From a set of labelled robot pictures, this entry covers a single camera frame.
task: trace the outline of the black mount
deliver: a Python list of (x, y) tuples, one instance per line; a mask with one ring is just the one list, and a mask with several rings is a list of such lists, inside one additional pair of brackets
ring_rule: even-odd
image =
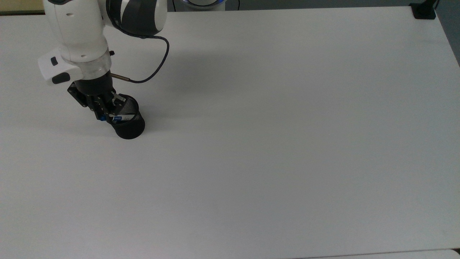
[(426, 0), (421, 4), (409, 4), (412, 8), (414, 18), (420, 20), (434, 20), (436, 18), (436, 13), (434, 12), (433, 6), (436, 1), (437, 0)]
[(136, 100), (125, 94), (117, 94), (110, 71), (99, 78), (78, 80), (67, 89), (83, 107), (89, 107), (96, 119), (107, 121), (123, 139), (133, 139), (142, 134), (145, 121)]

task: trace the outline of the black cylindrical container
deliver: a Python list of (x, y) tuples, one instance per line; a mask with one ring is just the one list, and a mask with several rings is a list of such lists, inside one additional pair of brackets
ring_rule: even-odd
[(119, 94), (121, 97), (126, 98), (123, 109), (118, 115), (134, 114), (130, 120), (111, 120), (109, 123), (115, 129), (116, 134), (123, 139), (137, 138), (142, 134), (145, 128), (145, 121), (139, 112), (138, 102), (131, 96), (126, 94)]

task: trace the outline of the black cable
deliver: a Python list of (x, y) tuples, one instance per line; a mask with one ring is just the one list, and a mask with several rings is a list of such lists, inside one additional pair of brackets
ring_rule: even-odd
[(148, 78), (144, 79), (144, 80), (140, 80), (140, 81), (136, 81), (136, 80), (132, 80), (128, 77), (123, 77), (123, 76), (120, 76), (120, 75), (117, 75), (117, 74), (110, 74), (111, 77), (114, 77), (114, 78), (118, 78), (118, 79), (121, 79), (121, 80), (124, 80), (124, 81), (127, 81), (127, 82), (131, 82), (131, 83), (144, 83), (144, 82), (147, 82), (148, 80), (152, 79), (152, 77), (154, 77), (158, 71), (160, 71), (160, 68), (163, 66), (163, 64), (165, 63), (166, 61), (166, 58), (168, 57), (168, 53), (169, 53), (169, 41), (164, 38), (164, 37), (161, 37), (161, 36), (147, 36), (147, 35), (136, 35), (136, 34), (132, 34), (132, 33), (129, 33), (125, 30), (123, 30), (119, 25), (118, 25), (118, 22), (110, 15), (110, 0), (106, 0), (105, 2), (105, 10), (109, 16), (109, 19), (112, 23), (112, 25), (118, 29), (119, 31), (121, 31), (122, 33), (126, 34), (126, 35), (129, 35), (129, 36), (132, 36), (132, 37), (136, 37), (136, 38), (141, 38), (141, 39), (159, 39), (159, 40), (163, 40), (164, 42), (166, 42), (166, 52), (165, 52), (165, 56), (163, 57), (163, 60), (161, 61), (161, 63), (158, 65), (158, 67), (156, 68), (155, 72), (153, 72), (153, 74), (151, 74)]
[(165, 56), (163, 57), (163, 60), (161, 61), (161, 63), (158, 65), (158, 67), (156, 68), (155, 72), (153, 72), (153, 74), (151, 74), (148, 78), (144, 79), (144, 80), (140, 80), (140, 81), (136, 81), (136, 80), (131, 80), (129, 79), (128, 82), (131, 82), (131, 83), (145, 83), (147, 82), (148, 80), (152, 79), (152, 77), (154, 77), (158, 71), (160, 71), (161, 67), (163, 66), (163, 64), (165, 63), (166, 61), (166, 58), (168, 57), (168, 53), (169, 53), (169, 41), (164, 38), (164, 37), (161, 37), (161, 36), (150, 36), (149, 37), (150, 39), (159, 39), (159, 40), (163, 40), (164, 42), (166, 42), (166, 52), (165, 52)]

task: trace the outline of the black bracket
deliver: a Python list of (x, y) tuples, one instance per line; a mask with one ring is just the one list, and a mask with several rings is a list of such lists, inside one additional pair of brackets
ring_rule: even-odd
[(74, 82), (69, 86), (69, 88), (67, 88), (67, 91), (70, 93), (71, 96), (75, 98), (75, 100), (77, 100), (77, 102), (81, 106), (83, 107), (88, 106), (88, 101), (86, 100), (86, 96), (77, 89), (77, 86), (75, 85)]
[(421, 4), (409, 4), (412, 8), (412, 13), (415, 19), (420, 20), (434, 20), (436, 18), (436, 13), (434, 12), (434, 4), (437, 0), (426, 0)]

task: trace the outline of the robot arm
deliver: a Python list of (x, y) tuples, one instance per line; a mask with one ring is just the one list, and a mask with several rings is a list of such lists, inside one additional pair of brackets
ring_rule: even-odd
[(130, 36), (161, 38), (154, 35), (165, 24), (166, 0), (43, 0), (43, 4), (59, 42), (38, 60), (47, 83), (71, 83), (68, 92), (97, 119), (111, 124), (118, 136), (139, 136), (144, 120), (136, 100), (113, 88), (111, 52), (103, 29), (112, 25)]

